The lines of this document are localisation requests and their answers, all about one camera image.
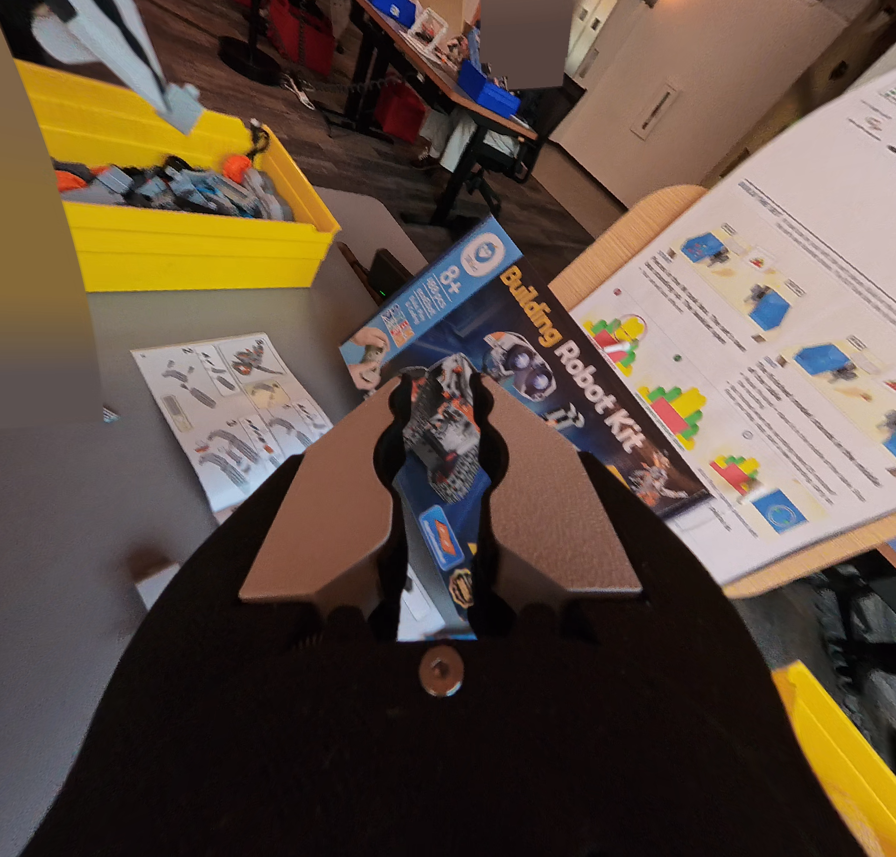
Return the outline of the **building instruction booklet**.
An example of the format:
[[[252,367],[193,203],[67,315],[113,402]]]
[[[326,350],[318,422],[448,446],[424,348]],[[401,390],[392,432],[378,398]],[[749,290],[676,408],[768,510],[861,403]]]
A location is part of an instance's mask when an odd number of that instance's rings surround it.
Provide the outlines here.
[[[265,333],[131,355],[219,524],[333,427]]]

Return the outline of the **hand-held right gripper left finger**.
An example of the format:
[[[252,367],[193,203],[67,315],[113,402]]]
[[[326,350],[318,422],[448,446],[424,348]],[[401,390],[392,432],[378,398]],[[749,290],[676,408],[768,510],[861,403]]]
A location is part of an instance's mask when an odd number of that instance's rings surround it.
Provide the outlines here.
[[[396,637],[408,545],[394,480],[406,461],[408,375],[389,380],[301,456],[239,591],[245,604],[359,609]]]

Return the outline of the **wooden background desk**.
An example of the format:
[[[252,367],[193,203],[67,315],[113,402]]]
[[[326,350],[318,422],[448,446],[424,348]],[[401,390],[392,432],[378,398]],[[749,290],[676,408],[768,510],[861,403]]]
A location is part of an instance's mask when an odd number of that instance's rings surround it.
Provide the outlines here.
[[[420,85],[420,95],[448,111],[455,105],[471,114],[476,121],[502,134],[512,134],[517,139],[535,141],[538,134],[531,127],[515,118],[502,118],[472,101],[457,85],[457,75],[435,65],[414,50],[404,37],[403,29],[381,13],[368,0],[351,0],[350,20],[362,35],[353,80],[359,80],[362,89],[372,88],[377,80],[384,79],[390,69],[412,85]]]

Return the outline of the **pile of building pieces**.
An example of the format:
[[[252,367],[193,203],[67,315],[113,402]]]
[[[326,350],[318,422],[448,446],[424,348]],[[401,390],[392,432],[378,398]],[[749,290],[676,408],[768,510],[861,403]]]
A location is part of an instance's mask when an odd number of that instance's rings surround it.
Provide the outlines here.
[[[221,170],[195,167],[175,155],[151,167],[58,160],[52,165],[61,199],[71,204],[294,222],[273,179],[254,161],[255,153],[230,155]]]

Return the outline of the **black office chair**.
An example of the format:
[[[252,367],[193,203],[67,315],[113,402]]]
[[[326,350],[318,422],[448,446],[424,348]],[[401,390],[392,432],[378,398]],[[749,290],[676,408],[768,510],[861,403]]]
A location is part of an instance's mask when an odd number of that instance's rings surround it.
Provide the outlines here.
[[[498,217],[502,201],[488,183],[487,175],[489,173],[501,175],[519,184],[524,184],[530,179],[545,138],[538,136],[535,141],[517,139],[512,134],[496,132],[476,119],[473,120],[476,122],[475,135],[454,172],[450,172],[449,182],[442,191],[434,211],[429,216],[420,217],[405,213],[402,215],[405,222],[445,229],[459,225],[462,217],[453,214],[453,211],[456,199],[463,190],[469,194],[478,192],[484,198],[489,213]]]

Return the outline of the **small grey building block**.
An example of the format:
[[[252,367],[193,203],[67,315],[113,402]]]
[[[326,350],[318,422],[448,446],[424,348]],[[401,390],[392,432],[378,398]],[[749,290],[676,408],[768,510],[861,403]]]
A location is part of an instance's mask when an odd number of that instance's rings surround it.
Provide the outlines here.
[[[190,135],[205,112],[199,90],[192,84],[169,84],[165,91],[164,112],[161,117],[178,132]]]

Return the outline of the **blue robot kit box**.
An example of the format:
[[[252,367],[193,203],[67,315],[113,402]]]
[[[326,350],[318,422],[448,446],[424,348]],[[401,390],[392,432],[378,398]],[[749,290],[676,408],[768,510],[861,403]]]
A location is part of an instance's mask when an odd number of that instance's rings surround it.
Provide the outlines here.
[[[463,620],[489,484],[473,408],[479,373],[580,451],[644,589],[635,600],[575,603],[561,627],[664,647],[734,628],[725,594],[665,527],[708,489],[493,218],[385,301],[341,353],[367,398],[400,375],[412,382],[394,487]]]

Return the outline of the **red plastic bin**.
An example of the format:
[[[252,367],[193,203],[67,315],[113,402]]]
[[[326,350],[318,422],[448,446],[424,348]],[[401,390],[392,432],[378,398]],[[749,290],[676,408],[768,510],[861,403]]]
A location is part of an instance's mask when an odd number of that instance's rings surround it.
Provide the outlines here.
[[[321,77],[330,77],[336,39],[330,19],[293,6],[289,0],[270,0],[267,35],[286,60]]]
[[[385,134],[412,145],[420,134],[427,112],[428,106],[409,85],[393,80],[381,87],[374,116]]]

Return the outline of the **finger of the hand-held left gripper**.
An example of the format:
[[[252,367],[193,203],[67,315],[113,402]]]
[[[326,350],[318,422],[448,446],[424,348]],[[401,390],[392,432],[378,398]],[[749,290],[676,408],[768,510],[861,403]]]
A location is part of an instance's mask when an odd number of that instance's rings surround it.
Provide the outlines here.
[[[103,63],[121,82],[148,101],[157,112],[164,112],[165,92],[157,91],[149,77],[137,67],[122,37],[93,0],[44,2],[69,36]]]
[[[168,83],[151,44],[145,25],[133,0],[93,0],[104,17],[118,31],[130,56],[157,91]]]

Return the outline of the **yellow plastic bin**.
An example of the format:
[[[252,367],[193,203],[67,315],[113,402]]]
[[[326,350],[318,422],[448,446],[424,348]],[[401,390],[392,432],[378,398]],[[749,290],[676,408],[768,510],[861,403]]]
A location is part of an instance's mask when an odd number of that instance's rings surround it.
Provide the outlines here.
[[[220,170],[251,146],[234,116],[204,112],[178,132],[123,87],[16,60],[51,158],[89,167],[149,167],[177,156]],[[64,205],[85,290],[208,291],[306,288],[341,230],[276,135],[258,160],[293,221],[128,206]]]
[[[800,661],[771,672],[798,743],[866,855],[895,854],[895,776]]]

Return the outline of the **small black device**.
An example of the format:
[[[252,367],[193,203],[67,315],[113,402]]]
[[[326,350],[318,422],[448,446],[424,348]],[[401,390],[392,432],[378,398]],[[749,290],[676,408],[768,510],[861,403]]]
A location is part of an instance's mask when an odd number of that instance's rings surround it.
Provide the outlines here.
[[[379,305],[397,294],[413,277],[413,273],[385,247],[375,251],[366,272],[367,285]]]

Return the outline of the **printed instruction sheet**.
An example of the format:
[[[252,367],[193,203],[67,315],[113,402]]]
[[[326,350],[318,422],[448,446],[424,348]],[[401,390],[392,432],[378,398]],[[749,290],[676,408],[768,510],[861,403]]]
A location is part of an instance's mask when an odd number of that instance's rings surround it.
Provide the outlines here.
[[[672,529],[750,597],[894,537],[895,80],[866,73],[572,317],[708,484]]]

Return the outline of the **wooden stand board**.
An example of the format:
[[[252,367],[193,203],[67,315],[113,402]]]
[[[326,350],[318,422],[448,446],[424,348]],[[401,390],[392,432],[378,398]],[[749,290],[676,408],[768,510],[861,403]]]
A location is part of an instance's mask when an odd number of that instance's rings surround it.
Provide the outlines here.
[[[661,189],[644,197],[558,274],[550,282],[550,290],[573,315],[580,303],[630,265],[706,193],[707,189],[689,184]],[[870,551],[880,553],[886,570],[894,570],[894,534],[895,515],[890,514],[741,575],[724,583],[722,590],[731,600],[756,597]]]

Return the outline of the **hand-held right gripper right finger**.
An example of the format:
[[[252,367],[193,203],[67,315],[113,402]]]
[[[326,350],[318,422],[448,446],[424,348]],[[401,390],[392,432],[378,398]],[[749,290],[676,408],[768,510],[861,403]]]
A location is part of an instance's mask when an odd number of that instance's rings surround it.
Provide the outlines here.
[[[484,374],[472,377],[478,459],[489,484],[479,509],[469,625],[509,634],[521,614],[640,598],[628,559],[581,453]]]

